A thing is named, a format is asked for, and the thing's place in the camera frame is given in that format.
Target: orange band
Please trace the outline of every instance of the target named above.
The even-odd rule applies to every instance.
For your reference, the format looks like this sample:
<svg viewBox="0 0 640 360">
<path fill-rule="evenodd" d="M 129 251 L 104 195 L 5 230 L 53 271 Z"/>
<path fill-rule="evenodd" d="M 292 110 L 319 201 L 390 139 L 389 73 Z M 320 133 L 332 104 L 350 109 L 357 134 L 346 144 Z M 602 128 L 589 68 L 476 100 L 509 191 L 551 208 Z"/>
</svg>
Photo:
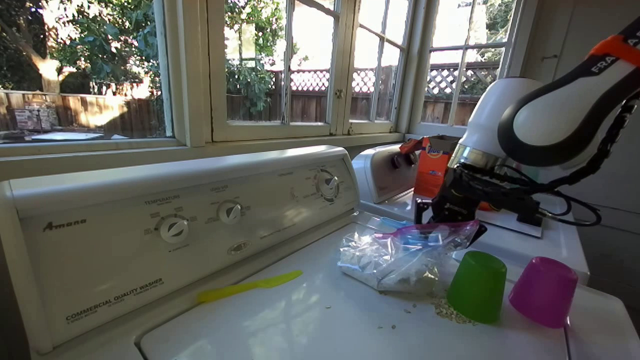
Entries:
<svg viewBox="0 0 640 360">
<path fill-rule="evenodd" d="M 627 44 L 622 35 L 609 36 L 589 52 L 589 55 L 605 54 L 615 56 L 633 66 L 640 67 L 640 49 Z"/>
</svg>

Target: pink cup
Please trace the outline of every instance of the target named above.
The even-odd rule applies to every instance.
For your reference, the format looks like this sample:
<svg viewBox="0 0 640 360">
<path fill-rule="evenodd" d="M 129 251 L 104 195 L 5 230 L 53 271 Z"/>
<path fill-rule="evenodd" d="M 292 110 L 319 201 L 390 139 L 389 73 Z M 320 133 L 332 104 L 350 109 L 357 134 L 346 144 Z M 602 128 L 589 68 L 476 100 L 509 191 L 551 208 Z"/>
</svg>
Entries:
<svg viewBox="0 0 640 360">
<path fill-rule="evenodd" d="M 511 289 L 509 302 L 530 320 L 558 329 L 569 315 L 578 275 L 558 260 L 538 256 Z"/>
</svg>

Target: yellow plastic knife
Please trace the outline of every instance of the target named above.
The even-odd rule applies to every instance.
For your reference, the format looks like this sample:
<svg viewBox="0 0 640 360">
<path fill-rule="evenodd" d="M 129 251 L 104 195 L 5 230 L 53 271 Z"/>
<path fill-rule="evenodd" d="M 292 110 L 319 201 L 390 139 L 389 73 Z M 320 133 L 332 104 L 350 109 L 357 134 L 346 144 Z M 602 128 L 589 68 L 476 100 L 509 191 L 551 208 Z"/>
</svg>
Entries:
<svg viewBox="0 0 640 360">
<path fill-rule="evenodd" d="M 270 277 L 268 279 L 247 282 L 245 284 L 231 285 L 227 286 L 226 288 L 203 291 L 198 294 L 198 302 L 214 302 L 220 299 L 224 299 L 225 297 L 233 296 L 235 294 L 243 293 L 255 288 L 275 288 L 276 286 L 289 282 L 300 275 L 302 275 L 302 271 L 296 270 L 286 274 Z"/>
</svg>

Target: ziplock bag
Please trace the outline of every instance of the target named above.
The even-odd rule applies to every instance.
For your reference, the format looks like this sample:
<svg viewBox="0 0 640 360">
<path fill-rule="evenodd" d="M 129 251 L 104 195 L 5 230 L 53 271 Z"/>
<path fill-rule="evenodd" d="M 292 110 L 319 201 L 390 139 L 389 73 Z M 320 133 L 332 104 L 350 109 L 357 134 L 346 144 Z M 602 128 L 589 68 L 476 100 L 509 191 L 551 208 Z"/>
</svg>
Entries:
<svg viewBox="0 0 640 360">
<path fill-rule="evenodd" d="M 480 222 L 421 224 L 388 234 L 351 233 L 342 239 L 338 267 L 378 291 L 429 294 L 449 254 L 467 248 Z"/>
</svg>

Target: green cup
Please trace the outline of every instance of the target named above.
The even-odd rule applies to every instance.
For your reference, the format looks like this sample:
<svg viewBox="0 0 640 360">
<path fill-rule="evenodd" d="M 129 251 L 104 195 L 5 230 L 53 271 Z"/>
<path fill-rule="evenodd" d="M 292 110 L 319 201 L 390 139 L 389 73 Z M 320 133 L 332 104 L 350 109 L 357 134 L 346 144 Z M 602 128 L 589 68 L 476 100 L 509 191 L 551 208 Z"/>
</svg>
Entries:
<svg viewBox="0 0 640 360">
<path fill-rule="evenodd" d="M 507 266 L 493 255 L 469 251 L 460 261 L 447 292 L 454 310 L 479 323 L 500 319 Z"/>
</svg>

